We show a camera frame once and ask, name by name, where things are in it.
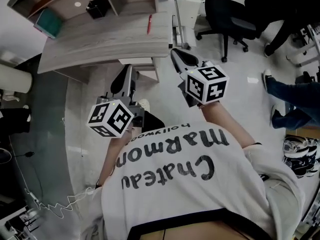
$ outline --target black box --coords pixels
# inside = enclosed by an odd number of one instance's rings
[[[89,2],[86,11],[93,19],[98,19],[104,17],[109,8],[110,4],[108,0],[93,0]]]

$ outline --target chair wheel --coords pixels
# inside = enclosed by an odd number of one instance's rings
[[[195,36],[195,38],[196,38],[197,40],[201,40],[201,39],[202,39],[202,36],[201,36],[200,34],[197,34],[197,35]]]

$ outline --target teal box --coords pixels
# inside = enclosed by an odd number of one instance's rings
[[[40,14],[34,27],[48,37],[55,39],[59,34],[63,21],[49,8],[46,8]]]

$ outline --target white cable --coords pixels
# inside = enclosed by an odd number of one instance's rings
[[[1,148],[1,147],[0,147],[0,150],[7,151],[7,152],[10,154],[10,159],[9,159],[9,161],[2,162],[2,163],[0,163],[0,165],[4,165],[4,164],[6,164],[6,163],[9,163],[9,162],[12,160],[12,154],[11,154],[8,150],[6,150],[6,149],[4,149],[4,148]]]
[[[25,188],[24,190],[25,190],[25,192],[26,192],[27,194],[31,195],[30,192],[28,193],[28,190],[27,190],[26,188]],[[68,195],[67,198],[68,198],[69,204],[68,204],[67,206],[63,206],[63,205],[61,205],[61,204],[58,203],[58,202],[57,202],[54,206],[53,206],[53,205],[50,205],[50,204],[45,205],[45,204],[43,204],[42,202],[37,202],[34,198],[32,198],[32,199],[33,199],[35,205],[37,206],[37,208],[38,208],[39,210],[41,210],[41,208],[44,208],[44,209],[46,209],[46,210],[48,210],[48,211],[51,211],[51,212],[52,212],[55,216],[57,216],[58,218],[63,219],[63,218],[65,217],[65,215],[64,215],[64,213],[62,212],[62,209],[65,209],[65,210],[67,210],[67,211],[73,211],[74,208],[72,207],[72,205],[75,204],[76,202],[84,199],[84,198],[88,195],[88,190],[92,190],[92,188],[91,188],[91,187],[88,187],[88,188],[85,190],[85,192],[80,193],[80,194]],[[80,196],[80,195],[84,195],[84,197],[81,197],[80,199],[76,199],[76,200],[73,201],[73,202],[70,201],[70,198],[76,198],[77,196]],[[59,216],[59,215],[56,214],[53,210],[51,210],[51,208],[57,208],[57,206],[60,206],[60,212],[61,212],[62,216]]]
[[[74,208],[72,207],[72,205],[75,204],[76,202],[84,199],[84,198],[88,195],[88,190],[93,190],[92,187],[88,187],[88,188],[85,190],[85,192],[83,192],[83,193],[76,194],[76,195],[68,195],[68,196],[67,196],[67,199],[68,199],[69,204],[68,204],[67,206],[63,206],[63,205],[61,205],[61,204],[58,203],[58,202],[57,202],[54,206],[53,206],[53,205],[50,205],[50,204],[45,205],[45,204],[43,204],[42,202],[39,202],[39,200],[34,196],[34,194],[33,194],[33,193],[29,190],[29,188],[28,188],[28,185],[27,185],[27,183],[26,183],[24,174],[22,173],[22,171],[21,171],[21,169],[20,169],[20,166],[19,166],[19,164],[18,164],[18,160],[17,160],[17,158],[16,158],[15,150],[14,150],[14,147],[12,146],[10,136],[9,136],[9,141],[10,141],[10,145],[11,145],[11,148],[12,148],[13,156],[14,156],[14,158],[15,158],[16,165],[17,165],[18,168],[19,168],[19,171],[20,171],[20,173],[21,173],[22,179],[23,179],[24,184],[25,184],[25,189],[24,189],[24,191],[25,191],[28,195],[30,195],[30,196],[32,197],[33,202],[35,203],[36,207],[37,207],[39,210],[41,210],[41,208],[44,208],[44,209],[46,209],[46,210],[48,210],[48,211],[51,211],[51,212],[52,212],[55,216],[57,216],[58,218],[63,219],[63,218],[65,217],[65,215],[64,215],[64,213],[62,212],[62,209],[65,209],[65,210],[67,210],[67,211],[73,211]],[[80,199],[76,199],[76,200],[73,201],[73,202],[70,201],[70,198],[76,198],[77,196],[80,196],[80,195],[84,195],[84,197],[82,197],[82,198],[80,198]],[[60,206],[60,212],[61,212],[62,216],[59,216],[59,215],[56,214],[53,210],[51,210],[51,208],[57,208],[57,206]]]

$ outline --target red pen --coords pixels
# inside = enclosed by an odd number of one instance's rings
[[[151,19],[152,19],[152,14],[150,14],[150,16],[149,16],[149,23],[148,23],[148,30],[147,30],[147,34],[148,34],[148,35],[149,35],[149,33],[150,33]]]

